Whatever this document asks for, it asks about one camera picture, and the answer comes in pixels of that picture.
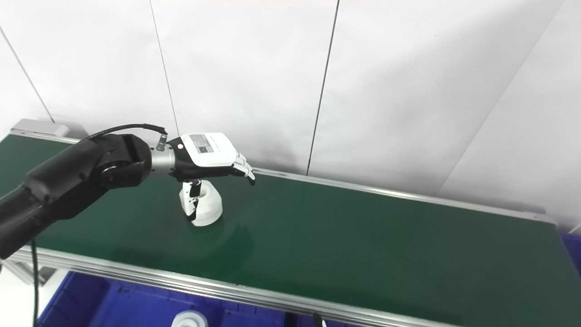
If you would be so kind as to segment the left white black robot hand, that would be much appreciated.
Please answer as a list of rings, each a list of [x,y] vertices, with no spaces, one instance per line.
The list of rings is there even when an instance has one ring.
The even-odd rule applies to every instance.
[[[212,225],[223,213],[222,197],[208,178],[238,176],[256,184],[253,168],[224,133],[185,134],[168,145],[174,157],[169,175],[181,183],[181,208],[194,226]]]

